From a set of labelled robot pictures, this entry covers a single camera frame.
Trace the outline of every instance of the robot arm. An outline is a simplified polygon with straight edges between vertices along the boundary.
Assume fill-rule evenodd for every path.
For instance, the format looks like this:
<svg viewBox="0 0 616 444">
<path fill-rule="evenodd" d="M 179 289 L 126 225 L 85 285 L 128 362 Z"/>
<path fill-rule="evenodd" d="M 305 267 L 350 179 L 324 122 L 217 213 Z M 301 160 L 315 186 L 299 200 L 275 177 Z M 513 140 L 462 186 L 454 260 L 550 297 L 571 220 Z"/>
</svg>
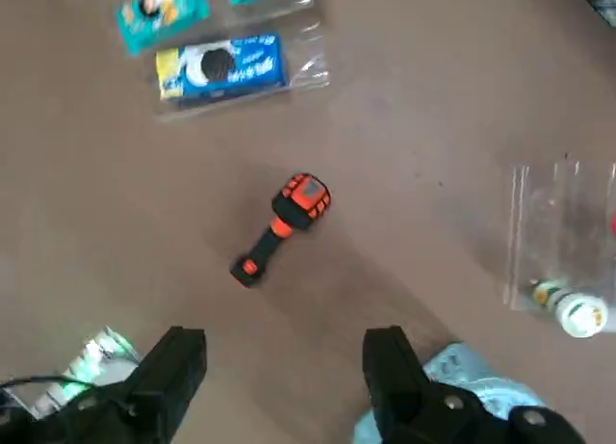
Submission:
<svg viewBox="0 0 616 444">
<path fill-rule="evenodd" d="M 35 420 L 0 422 L 3 444 L 167 444 L 207 370 L 203 330 L 172 327 L 128 379 L 80 394 Z"/>
<path fill-rule="evenodd" d="M 430 381 L 399 326 L 366 332 L 363 369 L 383 443 L 584 444 L 552 410 L 514 407 L 505 421 L 474 393 Z"/>
</svg>

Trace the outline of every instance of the orange and black tool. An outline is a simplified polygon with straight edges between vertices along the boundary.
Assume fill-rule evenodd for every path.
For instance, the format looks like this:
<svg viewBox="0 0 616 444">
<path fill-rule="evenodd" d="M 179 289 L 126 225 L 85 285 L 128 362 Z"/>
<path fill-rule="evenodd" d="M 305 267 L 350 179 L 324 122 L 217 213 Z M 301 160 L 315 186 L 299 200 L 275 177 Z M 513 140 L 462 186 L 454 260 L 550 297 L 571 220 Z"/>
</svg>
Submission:
<svg viewBox="0 0 616 444">
<path fill-rule="evenodd" d="M 308 230 L 330 203 L 329 191 L 316 176 L 306 172 L 294 175 L 271 201 L 275 218 L 252 250 L 238 258 L 231 274 L 244 287 L 257 283 L 280 244 L 291 237 L 294 230 Z"/>
</svg>

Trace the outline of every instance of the brown table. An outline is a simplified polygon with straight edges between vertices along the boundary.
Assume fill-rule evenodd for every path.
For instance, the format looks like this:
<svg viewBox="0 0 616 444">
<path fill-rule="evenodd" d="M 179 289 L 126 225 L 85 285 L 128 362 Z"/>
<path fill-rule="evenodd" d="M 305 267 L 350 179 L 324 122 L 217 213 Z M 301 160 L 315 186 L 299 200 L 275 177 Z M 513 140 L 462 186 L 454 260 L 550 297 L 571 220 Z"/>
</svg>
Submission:
<svg viewBox="0 0 616 444">
<path fill-rule="evenodd" d="M 613 32 L 584 0 L 325 0 L 329 88 L 173 124 L 115 1 L 0 0 L 3 375 L 62 369 L 104 325 L 142 351 L 202 326 L 178 444 L 334 443 L 368 406 L 364 329 L 401 324 L 422 358 L 464 339 L 609 442 L 616 339 L 501 304 L 510 165 L 613 158 Z M 230 260 L 294 170 L 333 208 L 246 291 Z"/>
</svg>

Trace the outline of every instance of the white bottle cap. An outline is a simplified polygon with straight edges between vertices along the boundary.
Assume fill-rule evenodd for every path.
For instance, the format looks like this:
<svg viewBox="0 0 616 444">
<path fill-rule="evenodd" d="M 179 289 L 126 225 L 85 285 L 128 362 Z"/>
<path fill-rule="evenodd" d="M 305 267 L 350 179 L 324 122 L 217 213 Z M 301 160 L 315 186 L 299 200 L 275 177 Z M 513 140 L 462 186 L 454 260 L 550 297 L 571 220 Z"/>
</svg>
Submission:
<svg viewBox="0 0 616 444">
<path fill-rule="evenodd" d="M 589 338 L 603 330 L 607 323 L 608 309 L 601 298 L 573 293 L 554 306 L 556 320 L 575 338 Z"/>
</svg>

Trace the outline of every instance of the black cable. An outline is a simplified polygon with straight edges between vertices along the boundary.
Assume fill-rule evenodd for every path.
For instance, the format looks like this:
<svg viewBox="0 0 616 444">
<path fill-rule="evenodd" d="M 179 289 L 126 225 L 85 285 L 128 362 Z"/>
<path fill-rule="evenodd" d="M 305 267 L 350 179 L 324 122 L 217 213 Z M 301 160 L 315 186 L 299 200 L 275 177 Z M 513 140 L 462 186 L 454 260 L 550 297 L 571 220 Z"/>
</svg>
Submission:
<svg viewBox="0 0 616 444">
<path fill-rule="evenodd" d="M 9 381 L 0 383 L 0 389 L 12 388 L 14 386 L 20 386 L 22 384 L 31 384 L 31 383 L 75 383 L 75 384 L 83 384 L 84 386 L 89 386 L 90 388 L 96 387 L 94 383 L 90 383 L 88 381 L 82 381 L 80 379 L 72 379 L 71 377 L 66 377 L 64 375 L 39 375 L 39 376 L 23 377 L 20 379 L 10 379 Z"/>
</svg>

